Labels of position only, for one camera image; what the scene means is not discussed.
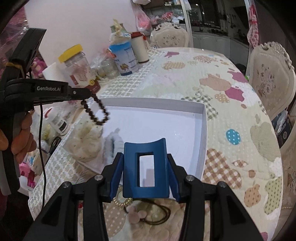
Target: plastic jar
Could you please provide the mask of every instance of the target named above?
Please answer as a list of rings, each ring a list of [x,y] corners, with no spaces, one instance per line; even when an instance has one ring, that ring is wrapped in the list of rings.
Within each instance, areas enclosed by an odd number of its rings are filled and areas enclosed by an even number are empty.
[[[139,70],[139,65],[130,42],[110,45],[109,50],[121,75],[129,75]]]
[[[82,50],[80,44],[74,45],[67,49],[58,59],[61,63],[65,63],[65,70],[75,87],[88,88],[92,93],[97,93],[101,88],[98,82],[99,77],[90,68]]]

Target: floral chair upholstery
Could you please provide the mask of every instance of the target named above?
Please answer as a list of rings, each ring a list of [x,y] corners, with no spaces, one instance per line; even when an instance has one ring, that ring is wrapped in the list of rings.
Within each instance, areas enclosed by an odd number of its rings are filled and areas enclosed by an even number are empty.
[[[164,22],[159,24],[151,32],[151,42],[154,42],[158,48],[165,47],[187,47],[189,36],[185,29],[179,26]]]
[[[273,120],[293,100],[296,77],[286,50],[276,42],[255,47],[250,60],[250,85]]]

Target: yellow jar lid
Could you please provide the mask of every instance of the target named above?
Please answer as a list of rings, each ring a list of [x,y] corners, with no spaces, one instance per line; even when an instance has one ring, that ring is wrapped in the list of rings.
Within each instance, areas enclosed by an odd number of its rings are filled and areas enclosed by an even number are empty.
[[[67,61],[69,58],[81,52],[82,50],[82,46],[80,44],[76,44],[73,47],[67,49],[64,53],[62,53],[62,55],[58,57],[58,59],[61,63],[63,63]]]

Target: stuffed toy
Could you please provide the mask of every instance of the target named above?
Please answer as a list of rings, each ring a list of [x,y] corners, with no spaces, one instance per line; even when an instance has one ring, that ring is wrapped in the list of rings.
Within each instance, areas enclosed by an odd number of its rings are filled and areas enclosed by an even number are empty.
[[[36,79],[39,79],[43,77],[42,71],[45,70],[47,66],[43,60],[40,60],[39,58],[35,58],[31,68],[32,68],[34,77]]]

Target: glass jar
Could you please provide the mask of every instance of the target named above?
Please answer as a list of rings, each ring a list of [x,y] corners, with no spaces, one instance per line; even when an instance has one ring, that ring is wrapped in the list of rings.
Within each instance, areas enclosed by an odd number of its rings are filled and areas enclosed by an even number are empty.
[[[99,77],[90,68],[90,65],[82,52],[80,44],[67,49],[60,57],[59,61],[66,65],[65,71],[70,76],[75,87],[88,88],[92,93],[97,93],[100,89]]]
[[[104,59],[101,63],[106,76],[111,80],[119,76],[118,68],[112,58]]]

